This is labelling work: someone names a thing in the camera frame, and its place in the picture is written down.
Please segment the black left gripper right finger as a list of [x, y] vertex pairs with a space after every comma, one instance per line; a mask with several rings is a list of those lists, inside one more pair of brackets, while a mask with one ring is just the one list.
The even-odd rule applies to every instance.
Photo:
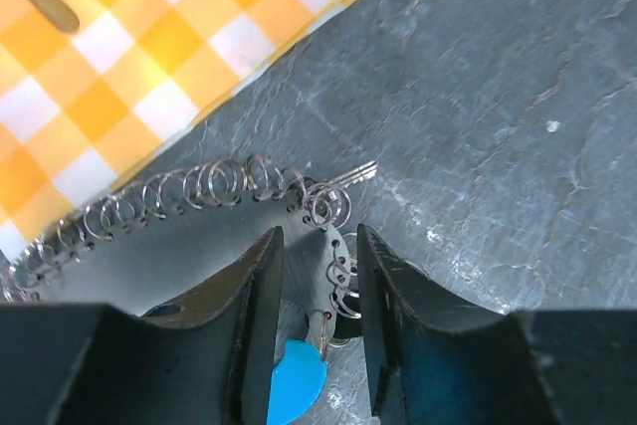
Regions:
[[487, 424], [495, 410], [470, 333], [502, 315], [448, 291], [371, 227], [356, 230], [369, 406], [383, 424]]

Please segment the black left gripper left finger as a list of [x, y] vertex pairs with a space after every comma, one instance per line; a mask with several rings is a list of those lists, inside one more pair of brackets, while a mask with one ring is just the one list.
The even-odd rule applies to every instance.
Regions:
[[234, 263], [150, 309], [142, 424], [263, 424], [283, 285], [284, 232], [268, 230]]

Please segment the metal key organizer blue handle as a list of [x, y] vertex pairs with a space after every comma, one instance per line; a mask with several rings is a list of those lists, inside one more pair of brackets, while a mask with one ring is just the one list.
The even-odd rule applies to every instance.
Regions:
[[1, 270], [10, 303], [110, 303], [139, 316], [221, 272], [273, 227], [283, 288], [268, 420], [292, 424], [325, 389], [328, 351], [361, 317], [348, 188], [369, 161], [331, 180], [252, 155], [155, 174], [49, 226]]

